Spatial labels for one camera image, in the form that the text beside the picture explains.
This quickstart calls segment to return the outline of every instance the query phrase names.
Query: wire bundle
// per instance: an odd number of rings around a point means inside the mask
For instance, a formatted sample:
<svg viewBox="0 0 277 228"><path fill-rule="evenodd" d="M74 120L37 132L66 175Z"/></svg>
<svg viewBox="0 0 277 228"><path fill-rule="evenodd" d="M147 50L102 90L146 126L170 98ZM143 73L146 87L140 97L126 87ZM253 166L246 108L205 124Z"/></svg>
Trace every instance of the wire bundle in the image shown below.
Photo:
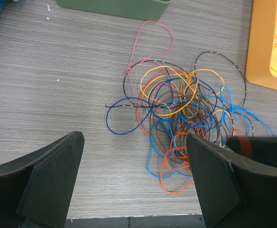
<svg viewBox="0 0 277 228"><path fill-rule="evenodd" d="M142 27L146 23L155 23L164 27L172 37L170 48L165 52L156 54L161 55L170 51L173 46L173 35L170 30L153 21L145 22ZM270 129L273 135L274 133L265 122L244 108L247 95L245 78L237 65L220 53L213 51L201 53L195 60L194 69L189 73L176 64L152 60L151 57L154 54L132 63L135 46L142 27L137 34L130 64L124 76L123 88L125 98L117 101L112 106L106 106L108 107L106 125L112 133L118 135L131 133L137 128L141 128L144 133L148 134L150 136L151 147L147 161L147 170L152 176L160 180L162 188L167 193L177 194L183 192L193 182L190 163L186 153L187 147L190 147L185 143L188 132L194 132L214 144L226 148L226 138L229 135L235 135L234 122L237 121L238 116L241 116L247 124L247 135L250 132L254 135L251 119L263 123ZM230 90L225 85L224 79L216 71L196 68L198 59L207 53L225 58L239 71L245 85L244 99L240 106L234 105ZM147 62L154 63L157 66L151 68L142 76L139 86L140 93L137 94L130 72ZM219 91L215 91L209 84L199 78L199 73L204 71L210 72L221 79ZM128 96L126 92L126 78L129 78L134 96ZM227 91L228 97L224 97L223 90ZM112 109L118 107L136 109L136 127L122 133L111 129L108 124L108 118ZM154 153L162 157L163 160L159 174L153 173L150 169ZM164 170L166 169L170 170L170 172L164 175ZM189 183L180 191L167 190L163 180L176 173L189 177Z"/></svg>

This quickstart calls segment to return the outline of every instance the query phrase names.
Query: wood grain surface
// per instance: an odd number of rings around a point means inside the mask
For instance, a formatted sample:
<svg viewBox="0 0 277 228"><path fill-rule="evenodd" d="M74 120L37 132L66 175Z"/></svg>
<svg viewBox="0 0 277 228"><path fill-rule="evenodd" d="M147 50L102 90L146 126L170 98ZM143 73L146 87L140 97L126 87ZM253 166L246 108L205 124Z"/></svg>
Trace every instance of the wood grain surface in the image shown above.
<svg viewBox="0 0 277 228"><path fill-rule="evenodd" d="M160 22L175 37L162 60L190 69L205 50L223 53L245 68L252 0L173 0ZM123 98L122 81L142 21L64 9L54 0L8 2L0 15L0 164L45 146L70 131L86 143L68 218L200 213L194 185L165 193L146 170L149 139L140 130L116 136L105 125L105 104ZM164 50L169 34L148 25L135 58ZM244 95L234 66L215 55L199 67L217 70L234 103ZM137 83L144 68L133 74ZM213 75L201 75L213 86ZM246 108L277 134L277 91L248 84ZM254 122L256 135L270 135ZM116 109L110 125L135 125L132 109ZM188 179L165 182L179 189Z"/></svg>

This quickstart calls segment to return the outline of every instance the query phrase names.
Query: pink wire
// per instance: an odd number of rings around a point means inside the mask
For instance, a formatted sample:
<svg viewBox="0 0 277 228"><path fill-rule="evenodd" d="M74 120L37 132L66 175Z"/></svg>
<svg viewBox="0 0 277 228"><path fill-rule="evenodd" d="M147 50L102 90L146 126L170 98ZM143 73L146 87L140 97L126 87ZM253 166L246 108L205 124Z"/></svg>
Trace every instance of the pink wire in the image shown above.
<svg viewBox="0 0 277 228"><path fill-rule="evenodd" d="M155 53L149 55L147 58L140 58L140 59L138 59L138 60L136 60L136 61L134 61L134 62L132 63L132 60L133 60L133 57L134 57L134 53L135 53L135 49L136 49L137 42L138 42L138 38L139 38L139 36L140 36L140 33L141 33L143 27L144 27L146 24L148 24L148 23L153 23L153 24L156 24L156 25L159 25L159 26L165 28L165 29L170 33L170 35L171 35L171 38L172 38L171 46L169 47L168 50L166 50L166 51L164 51L164 52L155 52ZM137 96L137 92L136 92L136 90L135 90L135 87L134 87L134 84L133 84L133 81L132 81L132 77L130 76L130 71L134 70L135 68L137 68L138 66L140 66L140 65L141 65L142 63L144 63L145 61L150 60L150 58L151 58L152 56L167 54L167 53L172 49L173 45L174 45L174 37L173 37L172 32L170 31L170 29L169 29L167 26L165 26L165 25L163 25L163 24L161 24L161 23L159 23L159 22L151 21L151 20L145 21L145 22L141 25L141 27L139 28L139 30L138 30L138 32L137 32L136 39L135 39L135 42L134 42L134 45L133 45L133 48L132 48L131 58L130 58L128 67L127 67L127 69L126 69L126 74L128 74L129 84L130 84L130 86L131 86L132 92L133 92L133 94L134 94L135 97L138 97L138 96Z"/></svg>

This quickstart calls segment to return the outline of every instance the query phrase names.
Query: green container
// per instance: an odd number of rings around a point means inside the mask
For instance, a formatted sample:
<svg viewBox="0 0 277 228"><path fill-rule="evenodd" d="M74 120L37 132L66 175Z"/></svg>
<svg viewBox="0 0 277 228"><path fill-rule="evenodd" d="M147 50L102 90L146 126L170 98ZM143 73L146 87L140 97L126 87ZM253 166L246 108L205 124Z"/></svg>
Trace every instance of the green container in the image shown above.
<svg viewBox="0 0 277 228"><path fill-rule="evenodd" d="M141 20L159 20L172 0L57 0L65 8Z"/></svg>

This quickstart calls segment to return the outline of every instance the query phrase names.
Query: orange tray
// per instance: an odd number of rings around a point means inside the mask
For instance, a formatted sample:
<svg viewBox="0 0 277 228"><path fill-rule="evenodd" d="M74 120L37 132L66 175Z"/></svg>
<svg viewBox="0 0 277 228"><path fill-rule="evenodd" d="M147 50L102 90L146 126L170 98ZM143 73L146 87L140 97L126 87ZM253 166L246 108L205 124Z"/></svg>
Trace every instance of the orange tray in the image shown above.
<svg viewBox="0 0 277 228"><path fill-rule="evenodd" d="M246 79L277 90L277 72L272 70L275 53L277 0L254 0L246 65Z"/></svg>

